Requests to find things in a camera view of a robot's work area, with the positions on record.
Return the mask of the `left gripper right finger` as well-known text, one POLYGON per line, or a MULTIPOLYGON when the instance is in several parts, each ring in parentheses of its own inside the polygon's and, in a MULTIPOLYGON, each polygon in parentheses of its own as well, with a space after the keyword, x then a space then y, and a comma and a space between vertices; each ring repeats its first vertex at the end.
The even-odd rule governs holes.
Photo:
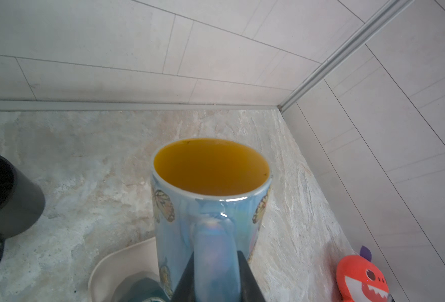
POLYGON ((237 251, 237 255, 241 282, 240 302, 266 302, 244 254, 242 251, 237 251))

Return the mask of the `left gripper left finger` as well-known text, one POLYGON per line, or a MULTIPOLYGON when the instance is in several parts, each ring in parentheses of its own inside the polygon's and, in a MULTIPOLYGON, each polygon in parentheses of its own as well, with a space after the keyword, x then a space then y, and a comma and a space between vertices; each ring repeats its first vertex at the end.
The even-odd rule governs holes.
POLYGON ((171 302, 196 302, 194 285, 194 254, 191 255, 171 302))

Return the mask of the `iridescent blue butterfly mug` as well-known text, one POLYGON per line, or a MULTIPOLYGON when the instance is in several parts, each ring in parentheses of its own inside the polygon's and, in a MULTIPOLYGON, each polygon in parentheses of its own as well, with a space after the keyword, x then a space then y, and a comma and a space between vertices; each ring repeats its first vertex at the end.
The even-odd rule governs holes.
POLYGON ((237 251, 255 250, 272 172, 260 152, 219 138, 187 138, 152 157, 160 283, 171 298, 194 254, 196 301, 240 301, 237 251))

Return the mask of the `black mug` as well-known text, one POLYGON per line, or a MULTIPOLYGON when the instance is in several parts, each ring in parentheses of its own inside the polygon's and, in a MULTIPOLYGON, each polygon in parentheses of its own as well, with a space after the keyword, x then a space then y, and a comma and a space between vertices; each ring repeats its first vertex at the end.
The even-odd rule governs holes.
POLYGON ((33 226, 45 209, 45 196, 10 161, 0 156, 0 263, 5 241, 33 226))

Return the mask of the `dark green mug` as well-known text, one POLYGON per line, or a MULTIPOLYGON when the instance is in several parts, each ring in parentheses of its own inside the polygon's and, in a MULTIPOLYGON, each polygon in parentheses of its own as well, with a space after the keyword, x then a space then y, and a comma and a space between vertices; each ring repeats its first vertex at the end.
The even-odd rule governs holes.
POLYGON ((111 301, 170 301, 152 272, 142 271, 125 278, 115 289, 111 301))

